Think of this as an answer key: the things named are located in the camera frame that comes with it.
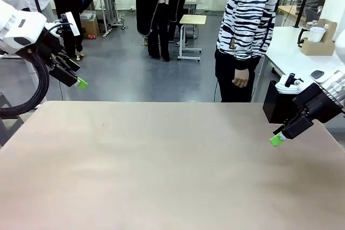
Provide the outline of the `person's left hand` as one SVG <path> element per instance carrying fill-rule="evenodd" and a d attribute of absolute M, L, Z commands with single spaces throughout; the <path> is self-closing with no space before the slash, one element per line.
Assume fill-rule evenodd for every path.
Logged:
<path fill-rule="evenodd" d="M 234 78 L 232 80 L 232 83 L 240 88 L 244 88 L 247 86 L 247 83 L 249 81 L 249 70 L 238 70 L 236 69 L 234 71 Z"/>

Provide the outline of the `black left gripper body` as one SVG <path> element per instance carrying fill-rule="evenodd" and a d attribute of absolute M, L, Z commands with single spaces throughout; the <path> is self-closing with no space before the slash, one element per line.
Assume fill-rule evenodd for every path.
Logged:
<path fill-rule="evenodd" d="M 64 47 L 60 44 L 59 38 L 52 34 L 41 34 L 37 41 L 37 54 L 48 67 L 59 65 L 67 67 Z"/>

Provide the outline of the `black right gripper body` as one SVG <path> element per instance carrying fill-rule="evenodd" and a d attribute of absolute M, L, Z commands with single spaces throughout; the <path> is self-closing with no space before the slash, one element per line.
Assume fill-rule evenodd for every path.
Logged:
<path fill-rule="evenodd" d="M 332 100 L 316 83 L 312 83 L 299 93 L 293 99 L 293 103 L 298 108 L 294 121 L 307 120 L 312 122 L 318 120 L 321 123 L 327 123 L 341 114 L 340 105 Z"/>

